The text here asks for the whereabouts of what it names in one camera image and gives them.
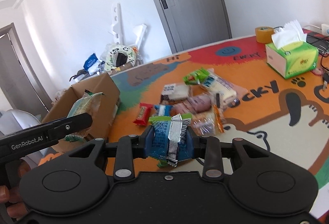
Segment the person's left hand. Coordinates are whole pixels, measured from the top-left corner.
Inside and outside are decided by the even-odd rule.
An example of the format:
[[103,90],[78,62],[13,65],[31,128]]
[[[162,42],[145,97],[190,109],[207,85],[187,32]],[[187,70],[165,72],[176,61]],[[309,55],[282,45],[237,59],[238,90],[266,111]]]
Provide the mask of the person's left hand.
[[9,202],[11,205],[6,208],[7,215],[13,219],[21,219],[28,210],[20,196],[19,188],[13,187],[8,189],[5,185],[1,185],[1,204]]

